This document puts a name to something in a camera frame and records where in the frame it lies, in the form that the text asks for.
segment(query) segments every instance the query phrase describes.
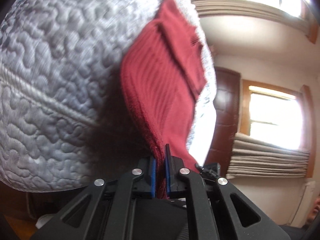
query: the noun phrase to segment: beige window shade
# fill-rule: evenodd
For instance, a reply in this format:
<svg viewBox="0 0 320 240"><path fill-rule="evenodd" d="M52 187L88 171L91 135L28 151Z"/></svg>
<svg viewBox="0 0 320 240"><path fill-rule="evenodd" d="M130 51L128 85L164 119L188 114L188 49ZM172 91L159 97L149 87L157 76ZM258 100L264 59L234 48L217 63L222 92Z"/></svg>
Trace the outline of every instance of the beige window shade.
<svg viewBox="0 0 320 240"><path fill-rule="evenodd" d="M236 133L227 178L305 177L310 152L289 150Z"/></svg>

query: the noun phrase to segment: ceiling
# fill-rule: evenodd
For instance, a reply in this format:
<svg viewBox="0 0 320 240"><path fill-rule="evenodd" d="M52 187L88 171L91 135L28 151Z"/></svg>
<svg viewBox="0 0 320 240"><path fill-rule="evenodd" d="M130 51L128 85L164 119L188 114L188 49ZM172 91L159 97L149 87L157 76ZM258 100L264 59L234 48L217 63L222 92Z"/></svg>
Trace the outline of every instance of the ceiling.
<svg viewBox="0 0 320 240"><path fill-rule="evenodd" d="M320 39L312 44L303 32L292 27L236 15L202 17L200 22L208 44L213 44L219 55L256 58L320 72Z"/></svg>

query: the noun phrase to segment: white wall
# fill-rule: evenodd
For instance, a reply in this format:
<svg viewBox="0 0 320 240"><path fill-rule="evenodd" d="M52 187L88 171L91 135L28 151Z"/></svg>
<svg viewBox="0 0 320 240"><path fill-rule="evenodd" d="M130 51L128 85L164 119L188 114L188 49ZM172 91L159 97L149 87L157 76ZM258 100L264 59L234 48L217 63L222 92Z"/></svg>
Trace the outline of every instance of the white wall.
<svg viewBox="0 0 320 240"><path fill-rule="evenodd" d="M320 72L320 39L312 44L300 30L237 15L202 17L200 23L208 44L214 44L219 54Z"/></svg>
<svg viewBox="0 0 320 240"><path fill-rule="evenodd" d="M268 61L228 55L217 55L214 58L214 64L240 72L243 79L282 86L291 90L299 91L302 85L308 85L316 109L317 152L320 153L320 86L316 74ZM316 195L320 190L319 154L316 157L313 179L317 182ZM236 187L278 224L286 224L295 212L304 182L305 179L238 178L232 180Z"/></svg>

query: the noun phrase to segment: quilted fabric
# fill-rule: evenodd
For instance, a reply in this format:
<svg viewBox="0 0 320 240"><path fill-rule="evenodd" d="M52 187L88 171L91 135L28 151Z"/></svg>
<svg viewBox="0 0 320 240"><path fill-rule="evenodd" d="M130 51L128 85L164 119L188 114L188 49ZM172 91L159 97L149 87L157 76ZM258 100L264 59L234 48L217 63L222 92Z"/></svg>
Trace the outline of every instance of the quilted fabric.
<svg viewBox="0 0 320 240"><path fill-rule="evenodd" d="M117 178L150 154L127 114L119 66L160 2L16 0L0 25L1 181L30 192L73 189ZM194 6L176 3L205 44L207 85L189 149L212 110L215 75Z"/></svg>

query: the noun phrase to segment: person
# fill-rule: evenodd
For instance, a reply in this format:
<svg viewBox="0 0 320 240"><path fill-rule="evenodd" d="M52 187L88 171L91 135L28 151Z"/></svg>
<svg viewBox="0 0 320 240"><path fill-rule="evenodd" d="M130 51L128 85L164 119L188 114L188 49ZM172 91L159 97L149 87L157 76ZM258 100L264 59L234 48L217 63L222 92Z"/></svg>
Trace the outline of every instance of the person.
<svg viewBox="0 0 320 240"><path fill-rule="evenodd" d="M318 212L320 210L320 194L313 203L312 209L310 210L306 223L302 228L290 227L287 225L281 225L280 227L290 236L291 240L300 240L315 220Z"/></svg>
<svg viewBox="0 0 320 240"><path fill-rule="evenodd" d="M319 210L320 210L320 194L318 195L315 202L313 203L313 207L307 216L307 220L304 227L308 228L311 225L313 220L315 220Z"/></svg>

